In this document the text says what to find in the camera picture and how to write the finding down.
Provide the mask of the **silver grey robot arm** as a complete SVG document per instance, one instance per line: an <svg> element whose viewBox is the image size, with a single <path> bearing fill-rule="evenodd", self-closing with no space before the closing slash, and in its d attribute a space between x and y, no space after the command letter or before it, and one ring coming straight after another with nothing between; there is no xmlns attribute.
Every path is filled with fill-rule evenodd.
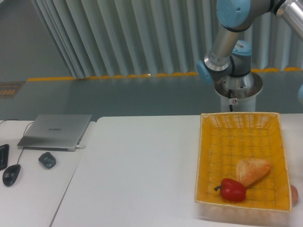
<svg viewBox="0 0 303 227"><path fill-rule="evenodd" d="M261 78L251 72L251 45L239 39L253 21L268 12L282 18L298 35L303 36L303 2L301 0L219 0L216 14L219 31L211 50L197 65L199 76L214 83L219 94L232 98L257 95Z"/></svg>

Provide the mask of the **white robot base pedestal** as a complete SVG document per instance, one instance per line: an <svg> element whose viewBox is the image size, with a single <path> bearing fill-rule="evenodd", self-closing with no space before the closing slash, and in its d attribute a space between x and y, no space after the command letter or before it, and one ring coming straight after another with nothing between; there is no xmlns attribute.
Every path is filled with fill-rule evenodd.
<svg viewBox="0 0 303 227"><path fill-rule="evenodd" d="M221 112L254 112L263 81L258 74L250 72L243 77L221 78L214 88L220 97Z"/></svg>

